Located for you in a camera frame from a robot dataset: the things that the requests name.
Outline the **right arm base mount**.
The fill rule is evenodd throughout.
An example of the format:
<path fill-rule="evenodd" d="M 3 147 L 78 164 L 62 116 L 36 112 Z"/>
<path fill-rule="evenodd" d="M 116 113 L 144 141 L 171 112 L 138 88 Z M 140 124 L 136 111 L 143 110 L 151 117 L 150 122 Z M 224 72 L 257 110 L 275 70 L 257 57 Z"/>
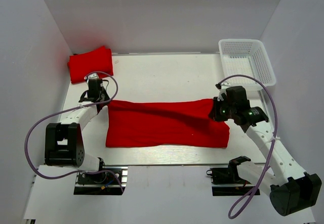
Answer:
<path fill-rule="evenodd" d="M 212 195 L 214 197 L 243 196 L 254 186 L 246 180 L 234 181 L 227 167 L 213 167 L 206 171 L 211 178 Z"/>

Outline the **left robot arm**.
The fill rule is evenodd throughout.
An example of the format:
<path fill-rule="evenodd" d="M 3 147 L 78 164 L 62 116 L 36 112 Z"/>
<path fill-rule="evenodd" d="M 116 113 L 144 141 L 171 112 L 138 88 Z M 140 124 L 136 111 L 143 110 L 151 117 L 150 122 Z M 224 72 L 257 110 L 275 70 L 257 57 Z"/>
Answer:
<path fill-rule="evenodd" d="M 80 108 L 73 110 L 60 122 L 50 123 L 46 127 L 46 165 L 89 171 L 90 178 L 96 183 L 106 180 L 107 170 L 100 166 L 100 158 L 85 152 L 82 130 L 107 105 L 104 101 L 109 99 L 102 79 L 88 80 L 88 90 L 79 100 Z"/>

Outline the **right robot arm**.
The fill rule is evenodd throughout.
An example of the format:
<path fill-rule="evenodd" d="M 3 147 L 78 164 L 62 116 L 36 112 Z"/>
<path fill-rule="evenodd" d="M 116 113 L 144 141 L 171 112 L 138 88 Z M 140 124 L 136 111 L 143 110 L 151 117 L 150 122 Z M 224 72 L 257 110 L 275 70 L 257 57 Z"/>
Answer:
<path fill-rule="evenodd" d="M 229 161 L 228 177 L 235 183 L 247 181 L 258 186 L 269 198 L 274 209 L 287 216 L 316 204 L 322 181 L 300 166 L 274 137 L 274 128 L 260 107 L 251 107 L 242 86 L 221 89 L 213 99 L 209 117 L 216 122 L 232 119 L 256 144 L 266 158 L 264 167 L 250 158 L 240 156 Z"/>

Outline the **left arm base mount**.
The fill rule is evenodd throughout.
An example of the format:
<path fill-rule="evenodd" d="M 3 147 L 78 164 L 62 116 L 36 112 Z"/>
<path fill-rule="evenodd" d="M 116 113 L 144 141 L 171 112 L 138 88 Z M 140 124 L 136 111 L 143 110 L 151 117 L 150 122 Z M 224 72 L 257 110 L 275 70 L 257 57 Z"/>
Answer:
<path fill-rule="evenodd" d="M 74 185 L 74 195 L 121 196 L 125 190 L 128 178 L 128 167 L 105 166 L 113 172 L 100 174 L 78 173 Z"/>

